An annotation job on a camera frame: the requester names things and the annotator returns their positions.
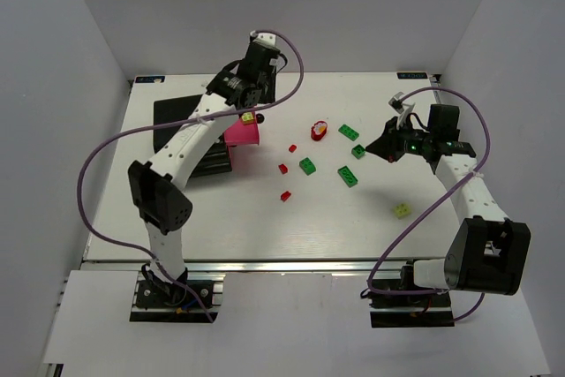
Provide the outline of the green small square lego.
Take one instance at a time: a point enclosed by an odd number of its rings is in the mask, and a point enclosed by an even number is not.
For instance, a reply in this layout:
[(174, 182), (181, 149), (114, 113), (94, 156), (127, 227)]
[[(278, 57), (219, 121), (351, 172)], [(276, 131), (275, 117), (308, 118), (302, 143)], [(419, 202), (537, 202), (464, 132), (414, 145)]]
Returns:
[(351, 149), (351, 154), (356, 159), (360, 159), (361, 157), (363, 157), (365, 155), (365, 148), (362, 145), (358, 144)]

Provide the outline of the lime square lego brick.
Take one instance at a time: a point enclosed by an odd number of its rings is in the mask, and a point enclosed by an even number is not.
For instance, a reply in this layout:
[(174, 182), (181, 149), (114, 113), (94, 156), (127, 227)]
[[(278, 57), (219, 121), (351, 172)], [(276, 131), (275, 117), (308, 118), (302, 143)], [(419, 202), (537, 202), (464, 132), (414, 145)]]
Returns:
[(240, 121), (243, 125), (253, 124), (255, 122), (255, 115), (252, 112), (246, 112), (241, 115)]

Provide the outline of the green four-stud long lego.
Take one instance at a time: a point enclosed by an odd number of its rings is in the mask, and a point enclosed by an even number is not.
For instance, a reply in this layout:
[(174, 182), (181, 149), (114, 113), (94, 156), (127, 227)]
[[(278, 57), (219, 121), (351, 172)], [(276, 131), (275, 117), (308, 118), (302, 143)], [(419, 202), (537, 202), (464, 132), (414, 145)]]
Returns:
[(349, 127), (346, 124), (342, 124), (339, 129), (338, 129), (339, 133), (341, 133), (343, 136), (345, 136), (346, 138), (348, 138), (349, 140), (355, 141), (358, 139), (359, 137), (359, 133), (354, 130), (353, 128)]

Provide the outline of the pink top drawer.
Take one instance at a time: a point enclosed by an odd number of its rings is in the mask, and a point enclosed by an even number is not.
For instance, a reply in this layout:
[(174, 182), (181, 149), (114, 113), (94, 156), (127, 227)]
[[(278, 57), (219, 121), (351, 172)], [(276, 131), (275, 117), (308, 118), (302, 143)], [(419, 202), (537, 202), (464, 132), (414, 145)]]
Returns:
[(224, 142), (229, 147), (259, 145), (260, 132), (258, 123), (256, 122), (256, 116), (255, 122), (249, 125), (243, 125), (239, 118), (235, 124), (224, 132), (223, 138)]

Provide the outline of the green lego brick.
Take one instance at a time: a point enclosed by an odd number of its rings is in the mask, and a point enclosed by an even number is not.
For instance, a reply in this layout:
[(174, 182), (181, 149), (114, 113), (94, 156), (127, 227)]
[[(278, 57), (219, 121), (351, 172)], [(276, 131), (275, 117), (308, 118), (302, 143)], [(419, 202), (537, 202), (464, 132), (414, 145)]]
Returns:
[(342, 166), (337, 170), (337, 174), (342, 179), (342, 181), (349, 187), (354, 187), (358, 184), (357, 177), (353, 174), (348, 166)]

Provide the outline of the red flower lego cylinder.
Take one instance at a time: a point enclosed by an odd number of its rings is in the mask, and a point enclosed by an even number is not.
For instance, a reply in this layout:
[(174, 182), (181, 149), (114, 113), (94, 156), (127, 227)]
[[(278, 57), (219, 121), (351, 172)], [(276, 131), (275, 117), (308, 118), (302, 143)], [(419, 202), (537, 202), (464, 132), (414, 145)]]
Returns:
[(320, 120), (313, 124), (311, 127), (310, 136), (314, 141), (321, 141), (328, 132), (328, 123), (326, 121)]

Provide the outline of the red lego wedge piece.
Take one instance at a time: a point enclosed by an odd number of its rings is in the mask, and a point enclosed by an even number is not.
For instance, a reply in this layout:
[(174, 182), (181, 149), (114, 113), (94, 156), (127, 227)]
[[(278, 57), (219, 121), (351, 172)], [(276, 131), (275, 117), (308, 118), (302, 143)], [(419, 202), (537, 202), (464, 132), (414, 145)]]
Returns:
[(288, 167), (285, 164), (279, 164), (278, 165), (279, 170), (281, 171), (282, 174), (286, 174), (289, 170)]

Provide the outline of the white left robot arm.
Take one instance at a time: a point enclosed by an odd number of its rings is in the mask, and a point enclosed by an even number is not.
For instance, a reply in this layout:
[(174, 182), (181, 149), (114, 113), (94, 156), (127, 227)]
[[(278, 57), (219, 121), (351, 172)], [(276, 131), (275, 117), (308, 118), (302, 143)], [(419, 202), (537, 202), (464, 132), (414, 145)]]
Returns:
[(275, 100), (276, 66), (281, 55), (275, 43), (274, 34), (254, 35), (244, 58), (224, 66), (207, 85), (190, 115), (196, 122), (182, 126), (145, 163), (135, 161), (128, 169), (133, 203), (157, 258), (151, 271), (163, 281), (184, 278), (181, 232), (192, 213), (192, 203), (183, 194), (188, 179), (209, 148), (238, 120), (237, 115), (202, 118)]

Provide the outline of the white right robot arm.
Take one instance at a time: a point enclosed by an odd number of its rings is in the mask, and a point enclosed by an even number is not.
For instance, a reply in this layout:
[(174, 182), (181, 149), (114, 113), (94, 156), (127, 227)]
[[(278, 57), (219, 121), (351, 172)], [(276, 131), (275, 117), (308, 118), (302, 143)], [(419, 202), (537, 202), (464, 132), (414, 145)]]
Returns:
[(414, 128), (410, 117), (405, 110), (388, 120), (382, 135), (365, 149), (390, 163), (404, 155), (422, 157), (443, 184), (460, 227), (444, 258), (414, 260), (403, 267), (399, 290), (515, 294), (531, 232), (526, 224), (512, 221), (486, 187), (473, 147), (459, 139), (459, 109), (432, 105), (423, 129)]

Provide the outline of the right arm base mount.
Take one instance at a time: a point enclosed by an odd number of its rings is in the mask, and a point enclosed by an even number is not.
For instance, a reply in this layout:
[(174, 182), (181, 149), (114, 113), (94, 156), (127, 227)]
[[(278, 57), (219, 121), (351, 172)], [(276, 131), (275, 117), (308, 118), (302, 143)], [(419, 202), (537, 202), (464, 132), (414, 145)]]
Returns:
[[(373, 286), (384, 291), (420, 290), (413, 281), (414, 261), (401, 268), (398, 277), (379, 277)], [(447, 328), (454, 327), (449, 294), (392, 296), (364, 289), (361, 299), (369, 300), (372, 328)]]

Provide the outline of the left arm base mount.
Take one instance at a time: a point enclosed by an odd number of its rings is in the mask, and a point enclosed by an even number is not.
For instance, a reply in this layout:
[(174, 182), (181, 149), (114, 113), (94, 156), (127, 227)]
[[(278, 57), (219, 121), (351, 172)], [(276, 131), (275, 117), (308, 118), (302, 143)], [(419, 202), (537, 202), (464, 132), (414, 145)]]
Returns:
[(219, 283), (213, 280), (192, 280), (187, 271), (181, 282), (194, 293), (156, 276), (144, 264), (138, 275), (130, 322), (207, 323), (215, 321), (220, 306)]

